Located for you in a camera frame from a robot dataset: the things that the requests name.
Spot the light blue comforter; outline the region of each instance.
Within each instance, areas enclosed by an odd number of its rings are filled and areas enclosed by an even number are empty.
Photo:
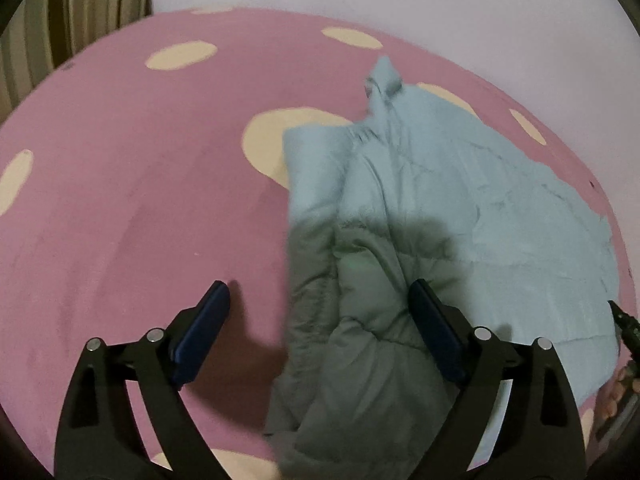
[[[609,379],[606,219],[465,110],[403,85],[387,58],[370,116],[285,134],[290,178],[289,361],[266,434],[297,480],[404,480],[456,395],[406,307],[430,282],[472,325],[556,345],[578,405]],[[491,453],[504,395],[476,454]]]

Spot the polka dot bedsheet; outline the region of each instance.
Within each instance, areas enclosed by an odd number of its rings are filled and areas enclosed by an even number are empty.
[[[627,310],[635,304],[597,179],[478,76],[329,18],[231,8],[158,14],[63,65],[0,130],[0,404],[45,466],[84,343],[136,340],[223,280],[230,318],[182,397],[207,443],[224,450],[225,466],[244,478],[278,477],[261,430],[286,359],[282,133],[361,120],[362,82],[380,55],[405,82],[476,115],[607,216],[619,300]],[[132,386],[130,395],[155,456],[140,393]],[[595,402],[580,407],[586,438]]]

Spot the blue gripper pad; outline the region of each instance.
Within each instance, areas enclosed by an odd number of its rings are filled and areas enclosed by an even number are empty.
[[[465,382],[467,373],[462,365],[465,351],[463,342],[450,327],[442,314],[440,300],[424,280],[416,280],[411,284],[408,304],[418,332],[442,376],[452,383]]]
[[[171,381],[178,389],[195,380],[229,314],[229,307],[228,287],[223,282],[215,282],[193,308],[193,320],[169,350],[169,358],[175,364]]]

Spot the cream polka dot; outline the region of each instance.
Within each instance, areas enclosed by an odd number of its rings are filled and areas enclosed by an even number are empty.
[[[478,116],[469,103],[459,98],[453,92],[449,92],[449,90],[443,88],[442,86],[431,85],[428,83],[418,83],[416,86],[422,88],[423,90],[426,90],[427,92],[431,92],[432,94],[437,95],[438,97],[447,100],[450,103],[455,104],[456,106],[459,106],[460,108],[466,110],[472,115],[475,115],[476,117]]]
[[[204,61],[213,56],[218,48],[206,41],[188,41],[168,46],[146,60],[152,70],[177,70]]]
[[[4,168],[0,175],[0,216],[14,203],[18,193],[27,182],[33,167],[33,153],[22,150]]]
[[[511,112],[513,118],[520,123],[522,129],[529,134],[529,137],[536,140],[543,146],[546,146],[545,137],[542,136],[538,129],[533,124],[531,124],[531,122],[523,114],[517,112],[516,110],[510,109],[509,111]]]
[[[218,12],[229,12],[234,10],[232,6],[224,5],[212,5],[207,7],[200,7],[199,9],[193,9],[192,14],[217,14]]]
[[[227,474],[233,479],[280,480],[282,478],[278,467],[268,460],[223,449],[212,449],[211,451]],[[171,469],[164,453],[156,455],[152,461],[162,467]]]
[[[287,128],[302,124],[344,126],[351,124],[344,117],[317,108],[281,108],[254,116],[242,135],[242,150],[251,165],[260,173],[289,189],[289,175],[282,153],[282,134]]]
[[[582,426],[582,436],[584,437],[584,448],[586,449],[587,444],[589,443],[589,437],[591,436],[591,428],[593,427],[593,418],[594,413],[591,408],[589,408],[580,419],[580,425]]]
[[[374,50],[382,48],[382,43],[376,38],[359,30],[355,30],[354,28],[327,27],[322,30],[322,33],[328,38],[346,43],[347,45],[358,46],[360,48],[372,48]]]

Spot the metal pivot screw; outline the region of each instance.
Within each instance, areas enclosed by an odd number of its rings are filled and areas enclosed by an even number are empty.
[[[489,341],[489,339],[491,339],[491,332],[484,326],[479,326],[474,330],[474,336],[480,341]]]
[[[554,347],[554,344],[546,337],[541,337],[538,339],[538,346],[543,350],[551,350]]]
[[[160,341],[164,337],[164,330],[161,328],[152,328],[146,333],[146,339],[152,343]]]
[[[101,344],[102,344],[102,341],[100,341],[99,338],[94,337],[92,339],[89,339],[89,341],[86,342],[86,349],[89,352],[93,352],[94,350],[97,350],[98,348],[100,348]]]

